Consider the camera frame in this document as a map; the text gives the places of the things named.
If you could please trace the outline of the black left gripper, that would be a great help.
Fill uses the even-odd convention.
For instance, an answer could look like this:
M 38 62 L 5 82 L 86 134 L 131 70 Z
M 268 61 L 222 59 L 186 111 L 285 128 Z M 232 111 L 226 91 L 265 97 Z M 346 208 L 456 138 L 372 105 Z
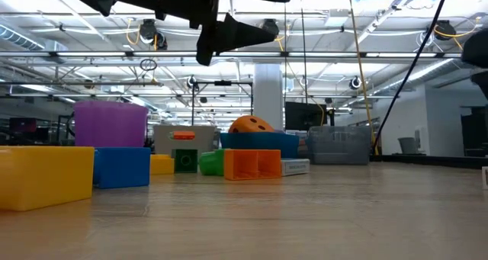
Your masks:
M 217 21 L 219 0 L 118 0 L 131 5 L 153 10 L 155 16 L 164 20 L 163 14 L 183 18 L 190 28 L 202 25 L 197 41 L 196 60 L 209 66 L 214 54 L 273 42 L 278 36 L 276 20 L 265 19 L 261 26 L 252 26 L 236 21 L 226 14 L 224 21 Z M 286 3 L 290 0 L 263 0 Z

